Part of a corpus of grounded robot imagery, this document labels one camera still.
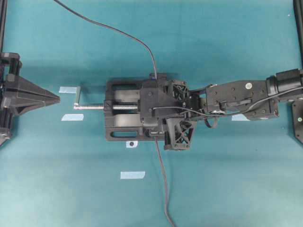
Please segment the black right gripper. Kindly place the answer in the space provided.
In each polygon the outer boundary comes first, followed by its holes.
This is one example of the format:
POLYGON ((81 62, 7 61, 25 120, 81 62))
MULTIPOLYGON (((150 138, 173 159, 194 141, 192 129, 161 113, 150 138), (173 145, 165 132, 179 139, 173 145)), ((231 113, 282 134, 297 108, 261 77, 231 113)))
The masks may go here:
POLYGON ((172 95, 181 101, 181 107, 165 106, 154 109, 172 108, 177 113, 158 120, 159 125, 154 128, 146 128, 150 135, 155 135, 164 141, 165 150, 187 150, 190 147, 191 139, 196 128, 196 122, 189 120, 191 113, 187 107, 189 90, 184 81, 179 80, 147 80, 142 87, 159 87, 165 93, 172 95))

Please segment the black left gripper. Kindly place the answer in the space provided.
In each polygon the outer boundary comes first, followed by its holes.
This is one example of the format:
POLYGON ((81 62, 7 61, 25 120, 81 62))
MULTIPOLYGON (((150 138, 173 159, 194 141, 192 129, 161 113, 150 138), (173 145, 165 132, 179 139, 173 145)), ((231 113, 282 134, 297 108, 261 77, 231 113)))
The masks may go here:
POLYGON ((19 76, 22 67, 20 56, 16 53, 0 55, 0 145, 12 137, 15 116, 29 111, 57 104, 60 98, 29 80, 19 76), (42 99, 21 98, 20 92, 43 96, 42 99))

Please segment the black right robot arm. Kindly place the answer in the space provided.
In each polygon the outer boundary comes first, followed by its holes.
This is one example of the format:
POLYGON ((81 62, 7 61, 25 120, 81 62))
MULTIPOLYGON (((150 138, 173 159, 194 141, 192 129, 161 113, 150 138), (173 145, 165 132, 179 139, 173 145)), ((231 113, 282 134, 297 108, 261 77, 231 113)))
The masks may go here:
POLYGON ((138 110, 145 135, 163 140, 166 150, 187 150, 198 121, 215 128, 220 118, 239 114, 250 121, 266 120, 278 117, 279 102, 302 98, 300 69, 194 90, 184 81, 163 77, 142 84, 138 110))

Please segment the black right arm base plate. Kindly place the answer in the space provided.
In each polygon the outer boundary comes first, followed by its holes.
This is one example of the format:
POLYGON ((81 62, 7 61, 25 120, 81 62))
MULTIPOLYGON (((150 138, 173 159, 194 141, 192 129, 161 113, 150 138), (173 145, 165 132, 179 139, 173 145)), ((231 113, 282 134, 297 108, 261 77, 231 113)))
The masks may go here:
POLYGON ((295 138, 303 143, 303 101, 297 100, 292 103, 293 130, 295 138))

